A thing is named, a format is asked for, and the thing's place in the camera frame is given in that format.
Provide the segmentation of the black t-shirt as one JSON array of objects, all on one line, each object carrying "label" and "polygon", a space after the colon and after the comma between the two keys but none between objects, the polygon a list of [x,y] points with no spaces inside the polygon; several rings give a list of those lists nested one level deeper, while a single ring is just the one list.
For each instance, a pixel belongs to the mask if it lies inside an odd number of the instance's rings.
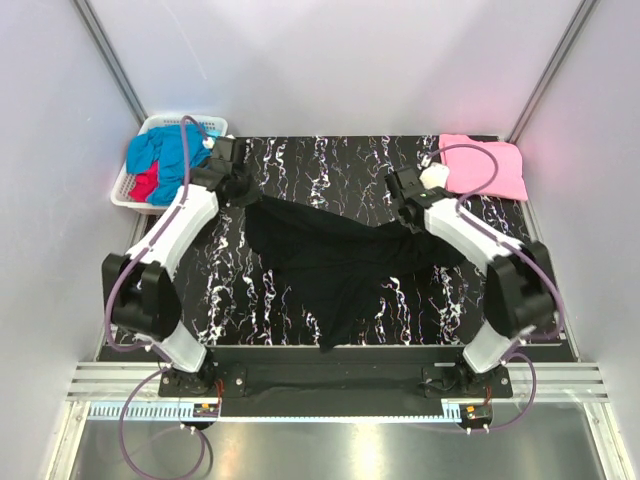
[{"label": "black t-shirt", "polygon": [[373,227],[269,196],[244,213],[248,246],[315,318],[323,351],[348,343],[356,323],[377,313],[385,280],[465,260],[444,240],[398,221]]}]

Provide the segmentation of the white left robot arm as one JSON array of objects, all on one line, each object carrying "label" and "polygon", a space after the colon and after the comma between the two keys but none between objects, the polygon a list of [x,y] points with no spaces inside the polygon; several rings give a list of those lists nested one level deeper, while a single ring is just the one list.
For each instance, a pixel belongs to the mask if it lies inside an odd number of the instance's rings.
[{"label": "white left robot arm", "polygon": [[116,326],[135,337],[136,348],[156,351],[182,372],[181,384],[196,396],[214,388],[214,360],[182,320],[174,275],[221,208],[242,208],[260,199],[244,166],[245,142],[228,135],[206,145],[211,153],[189,171],[187,183],[152,229],[125,254],[108,255],[101,269],[105,330]]}]

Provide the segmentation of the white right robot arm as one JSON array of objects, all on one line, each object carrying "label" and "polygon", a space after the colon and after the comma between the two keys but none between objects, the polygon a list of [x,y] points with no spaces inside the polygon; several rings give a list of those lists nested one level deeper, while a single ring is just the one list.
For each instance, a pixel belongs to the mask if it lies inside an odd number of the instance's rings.
[{"label": "white right robot arm", "polygon": [[550,325],[564,329],[564,303],[549,251],[539,241],[524,243],[490,227],[444,188],[427,188],[412,167],[385,181],[406,226],[446,242],[485,278],[484,323],[441,387],[476,396],[521,343]]}]

